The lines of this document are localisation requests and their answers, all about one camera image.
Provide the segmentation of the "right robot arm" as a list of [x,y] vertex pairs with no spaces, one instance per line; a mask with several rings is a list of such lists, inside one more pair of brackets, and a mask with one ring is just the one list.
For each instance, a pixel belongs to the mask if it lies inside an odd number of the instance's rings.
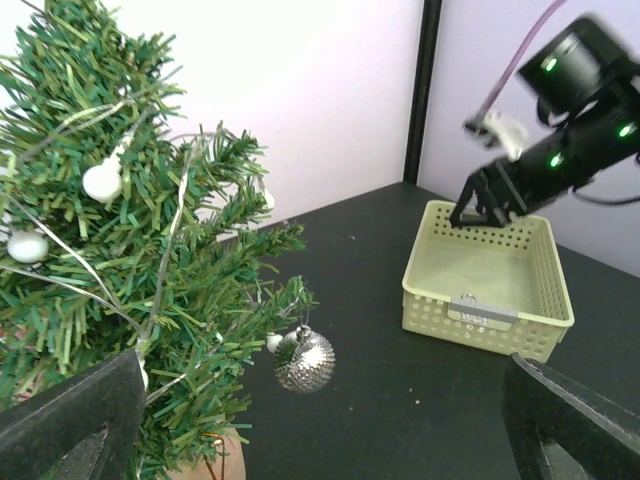
[[639,65],[597,16],[576,18],[518,74],[537,97],[539,121],[559,121],[530,144],[499,112],[466,120],[485,147],[504,153],[467,177],[449,217],[456,228],[504,228],[639,154]]

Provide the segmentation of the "small green christmas tree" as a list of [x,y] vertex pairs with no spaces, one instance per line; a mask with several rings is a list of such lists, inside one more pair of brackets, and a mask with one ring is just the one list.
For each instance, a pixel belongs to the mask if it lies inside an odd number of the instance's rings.
[[130,479],[167,479],[235,429],[241,377],[269,333],[312,305],[266,259],[302,227],[260,231],[258,141],[225,127],[171,140],[169,37],[131,37],[97,1],[48,1],[1,61],[3,233],[45,257],[1,256],[1,405],[137,349],[148,376]]

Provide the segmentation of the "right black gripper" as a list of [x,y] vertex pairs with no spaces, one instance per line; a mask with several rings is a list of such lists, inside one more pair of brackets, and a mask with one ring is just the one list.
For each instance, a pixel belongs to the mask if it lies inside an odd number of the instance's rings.
[[513,215],[527,214],[528,206],[518,190],[512,162],[497,159],[467,178],[449,222],[454,228],[504,228],[513,222]]

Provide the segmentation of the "black corner frame post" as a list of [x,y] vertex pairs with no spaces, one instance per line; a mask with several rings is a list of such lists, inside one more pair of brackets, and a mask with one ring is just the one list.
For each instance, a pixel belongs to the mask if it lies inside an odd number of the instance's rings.
[[423,2],[403,181],[418,184],[443,1]]

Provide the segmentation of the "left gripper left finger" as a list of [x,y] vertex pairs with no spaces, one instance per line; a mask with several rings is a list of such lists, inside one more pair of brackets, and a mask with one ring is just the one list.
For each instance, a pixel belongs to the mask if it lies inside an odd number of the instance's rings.
[[146,394],[128,350],[1,413],[3,479],[122,479]]

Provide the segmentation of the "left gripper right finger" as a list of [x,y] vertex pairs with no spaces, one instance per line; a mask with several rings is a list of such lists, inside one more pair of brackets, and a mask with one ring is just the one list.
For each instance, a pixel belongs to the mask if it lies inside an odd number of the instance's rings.
[[637,479],[639,416],[515,353],[501,412],[522,479]]

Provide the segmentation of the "green plastic basket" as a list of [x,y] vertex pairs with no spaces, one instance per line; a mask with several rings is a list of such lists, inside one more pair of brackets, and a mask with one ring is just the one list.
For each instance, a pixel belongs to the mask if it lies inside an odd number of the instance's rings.
[[[500,228],[454,228],[453,203],[426,204],[402,280],[404,330],[502,355],[546,362],[574,325],[550,222],[540,216]],[[453,297],[518,312],[509,330],[463,324],[447,316]]]

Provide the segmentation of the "silver merry christmas sign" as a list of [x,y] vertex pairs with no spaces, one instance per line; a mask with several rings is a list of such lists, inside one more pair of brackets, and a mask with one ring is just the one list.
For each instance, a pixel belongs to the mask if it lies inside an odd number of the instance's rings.
[[466,325],[493,330],[509,330],[518,321],[516,310],[478,301],[472,294],[453,297],[448,304],[447,316]]

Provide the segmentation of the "brown white plush ornament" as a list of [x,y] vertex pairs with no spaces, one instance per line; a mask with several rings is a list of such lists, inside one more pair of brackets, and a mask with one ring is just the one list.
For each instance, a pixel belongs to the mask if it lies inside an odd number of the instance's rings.
[[226,429],[221,434],[206,433],[203,439],[208,448],[206,455],[195,464],[183,464],[177,471],[168,471],[170,479],[247,479],[243,438],[236,429]]

